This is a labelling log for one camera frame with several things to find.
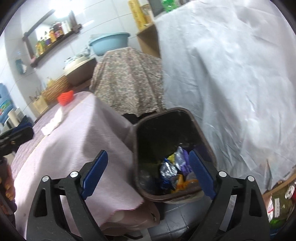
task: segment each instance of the trash can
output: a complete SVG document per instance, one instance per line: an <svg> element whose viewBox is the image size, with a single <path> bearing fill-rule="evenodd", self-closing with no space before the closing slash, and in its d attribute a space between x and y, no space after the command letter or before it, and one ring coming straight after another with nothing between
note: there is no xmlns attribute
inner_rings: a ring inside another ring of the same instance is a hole
<svg viewBox="0 0 296 241"><path fill-rule="evenodd" d="M183 203L196 201L203 196L199 186L161 195L149 193L140 185L139 173L148 172L153 179L160 177L159 167L178 146L188 152L194 148L205 161L216 164L211 147L205 139L193 115L184 108L172 108L152 114L140 120L134 130L133 142L134 177L139 193L154 202Z"/></svg>

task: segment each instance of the blue plastic container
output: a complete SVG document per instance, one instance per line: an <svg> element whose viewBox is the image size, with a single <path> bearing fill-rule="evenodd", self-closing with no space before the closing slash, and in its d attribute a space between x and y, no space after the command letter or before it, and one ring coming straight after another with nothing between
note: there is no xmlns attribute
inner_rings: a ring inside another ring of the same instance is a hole
<svg viewBox="0 0 296 241"><path fill-rule="evenodd" d="M91 40L89 46L93 47L96 55L102 56L109 50L127 47L129 36L129 33L106 34Z"/></svg>
<svg viewBox="0 0 296 241"><path fill-rule="evenodd" d="M0 83L0 122L2 124L8 119L8 112L13 109L13 103L6 86Z"/></svg>

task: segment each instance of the woven basket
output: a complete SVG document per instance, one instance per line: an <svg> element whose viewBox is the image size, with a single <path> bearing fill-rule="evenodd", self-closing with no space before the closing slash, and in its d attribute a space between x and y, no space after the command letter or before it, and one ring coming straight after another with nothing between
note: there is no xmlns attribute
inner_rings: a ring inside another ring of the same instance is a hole
<svg viewBox="0 0 296 241"><path fill-rule="evenodd" d="M44 97L47 104L51 104L57 101L57 97L64 92L67 92L71 88L71 84L68 82L66 76L62 76L57 79L50 87L47 87L42 91L42 96Z"/></svg>

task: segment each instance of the orange sponge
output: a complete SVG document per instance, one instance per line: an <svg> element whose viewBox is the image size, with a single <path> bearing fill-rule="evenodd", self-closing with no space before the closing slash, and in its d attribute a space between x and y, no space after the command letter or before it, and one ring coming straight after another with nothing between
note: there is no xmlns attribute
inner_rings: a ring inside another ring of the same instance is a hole
<svg viewBox="0 0 296 241"><path fill-rule="evenodd" d="M65 93L61 93L57 98L60 105L65 106L69 104L74 99L74 91L68 91Z"/></svg>

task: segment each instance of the white plastic cover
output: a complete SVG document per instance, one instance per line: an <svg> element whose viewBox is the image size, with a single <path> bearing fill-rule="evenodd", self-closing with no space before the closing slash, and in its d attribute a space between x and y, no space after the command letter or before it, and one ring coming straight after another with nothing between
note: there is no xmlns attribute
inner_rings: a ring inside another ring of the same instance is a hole
<svg viewBox="0 0 296 241"><path fill-rule="evenodd" d="M156 20L166 107L190 110L217 169L262 192L296 164L296 37L269 0L196 0Z"/></svg>

